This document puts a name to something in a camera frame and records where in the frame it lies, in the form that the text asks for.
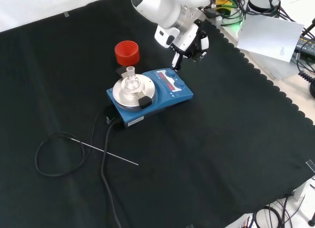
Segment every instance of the red cup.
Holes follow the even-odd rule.
[[[122,41],[115,47],[117,62],[120,65],[132,66],[139,62],[139,47],[133,41]]]

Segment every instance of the power cord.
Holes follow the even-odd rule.
[[[271,222],[271,215],[270,215],[270,212],[273,212],[273,213],[277,216],[277,219],[278,219],[277,228],[281,228],[281,221],[282,221],[282,219],[281,219],[281,216],[280,216],[279,212],[277,212],[277,210],[276,210],[275,208],[270,207],[270,205],[269,205],[269,206],[264,206],[264,207],[262,208],[262,210],[263,210],[263,209],[269,210],[269,218],[270,218],[271,228],[272,228],[272,222]],[[260,228],[260,226],[258,225],[258,222],[257,222],[257,217],[255,217],[255,220],[254,220],[254,221],[255,221],[255,224],[256,224],[257,228]]]
[[[109,133],[110,133],[110,130],[112,129],[112,127],[118,123],[120,121],[120,119],[117,119],[117,120],[114,120],[110,126],[108,127],[108,130],[107,130],[107,133],[106,133],[106,138],[105,138],[105,147],[104,147],[104,153],[103,153],[103,159],[102,159],[102,165],[101,165],[101,177],[102,177],[102,180],[103,180],[103,183],[107,189],[107,192],[108,192],[108,195],[109,195],[109,198],[110,198],[110,202],[111,202],[111,205],[112,205],[112,210],[113,210],[113,214],[114,214],[114,218],[115,218],[115,222],[118,226],[118,228],[122,228],[122,225],[118,219],[118,216],[116,214],[116,209],[115,209],[115,204],[114,204],[114,199],[113,199],[113,196],[112,196],[112,192],[110,190],[110,187],[108,185],[108,182],[106,180],[106,177],[105,177],[105,174],[104,174],[104,167],[105,167],[105,158],[106,158],[106,153],[107,153],[107,144],[108,144],[108,137],[109,137]]]
[[[93,126],[92,136],[91,136],[91,145],[93,145],[93,136],[94,136],[94,130],[95,130],[96,122],[97,122],[98,118],[100,117],[100,115],[102,113],[103,113],[103,111],[99,112],[95,116],[94,126]],[[37,148],[37,151],[36,151],[36,154],[35,154],[35,169],[40,174],[42,174],[44,176],[47,176],[47,177],[61,177],[61,176],[65,176],[65,175],[68,175],[68,174],[71,174],[71,173],[75,172],[76,170],[78,170],[85,163],[85,161],[87,160],[87,158],[88,158],[88,156],[89,156],[89,154],[91,152],[91,148],[86,150],[85,146],[82,143],[80,143],[82,157],[81,157],[81,161],[80,161],[79,165],[77,165],[75,168],[73,168],[73,169],[71,169],[69,171],[56,173],[56,174],[48,174],[48,173],[42,172],[39,169],[39,165],[38,165],[39,164],[39,153],[43,149],[44,145],[46,145],[51,140],[56,139],[56,138],[67,138],[67,139],[70,139],[70,140],[71,140],[71,138],[74,138],[74,139],[76,139],[76,140],[81,142],[81,140],[78,137],[76,137],[75,135],[73,135],[71,133],[68,133],[68,132],[64,132],[64,131],[59,131],[59,132],[53,133],[52,135],[50,135],[48,137],[48,139],[46,139],[45,141],[41,142],[41,144]]]
[[[303,199],[302,199],[300,205],[298,206],[297,210],[292,214],[292,216],[289,215],[289,213],[288,213],[288,211],[286,210],[286,208],[284,207],[284,205],[282,205],[282,203],[280,203],[279,200],[277,200],[277,203],[280,204],[282,208],[284,208],[284,210],[285,210],[285,212],[287,213],[287,216],[288,216],[288,219],[284,222],[284,224],[287,223],[288,221],[290,221],[290,223],[292,223],[291,219],[292,219],[292,217],[300,210],[300,207],[301,207],[301,205],[302,205],[304,199],[305,199],[305,196],[303,197]]]
[[[99,118],[99,116],[103,113],[103,110],[101,112],[99,112],[96,117],[95,117],[95,120],[94,120],[94,126],[93,126],[93,130],[92,130],[92,136],[91,136],[91,146],[93,145],[93,136],[94,136],[94,130],[95,130],[95,126],[96,126],[96,122]],[[108,138],[109,138],[109,133],[112,129],[112,127],[115,125],[115,124],[118,124],[121,122],[121,119],[113,119],[113,120],[109,120],[107,118],[107,123],[110,124],[109,127],[108,127],[108,130],[107,130],[107,133],[106,133],[106,138],[105,138],[105,147],[104,147],[104,153],[103,153],[103,158],[102,158],[102,164],[101,164],[101,177],[102,177],[102,182],[104,183],[105,187],[106,187],[106,190],[107,190],[107,193],[108,193],[108,196],[110,198],[110,202],[111,202],[111,206],[112,206],[112,210],[113,210],[113,214],[114,214],[114,218],[115,218],[115,222],[117,224],[117,227],[118,228],[122,228],[121,226],[121,222],[116,214],[116,209],[115,209],[115,204],[114,204],[114,199],[113,199],[113,196],[112,196],[112,193],[111,193],[111,190],[110,190],[110,187],[109,187],[109,184],[106,180],[106,177],[105,177],[105,174],[104,174],[104,168],[105,168],[105,158],[106,158],[106,154],[107,154],[107,145],[108,145]],[[39,153],[40,151],[42,150],[43,146],[45,144],[47,144],[48,142],[50,142],[51,140],[55,139],[55,138],[67,138],[67,139],[70,139],[71,138],[74,138],[76,139],[77,141],[80,142],[80,146],[81,146],[81,153],[82,153],[82,158],[81,158],[81,161],[79,163],[78,166],[76,166],[75,168],[67,171],[67,172],[62,172],[62,173],[57,173],[57,174],[48,174],[48,173],[45,173],[45,172],[42,172],[40,169],[39,169],[39,166],[38,166],[38,162],[39,162]],[[61,176],[65,176],[65,175],[68,175],[68,174],[71,174],[73,172],[75,172],[76,170],[78,170],[84,163],[85,161],[87,160],[89,154],[91,152],[91,148],[89,148],[87,151],[84,147],[84,145],[82,144],[82,141],[76,137],[75,135],[71,134],[71,133],[68,133],[68,132],[63,132],[63,131],[60,131],[60,132],[56,132],[54,134],[52,134],[51,136],[48,137],[47,140],[41,142],[41,144],[39,145],[37,151],[36,151],[36,154],[35,154],[35,168],[36,170],[44,175],[44,176],[47,176],[47,177],[61,177]]]

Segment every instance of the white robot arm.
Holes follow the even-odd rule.
[[[158,24],[155,39],[165,48],[175,51],[172,68],[180,69],[183,58],[202,59],[209,40],[201,23],[205,19],[197,9],[210,0],[131,0],[134,8],[145,18]]]

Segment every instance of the white sheet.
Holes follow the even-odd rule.
[[[87,5],[96,0],[0,0],[0,32]]]

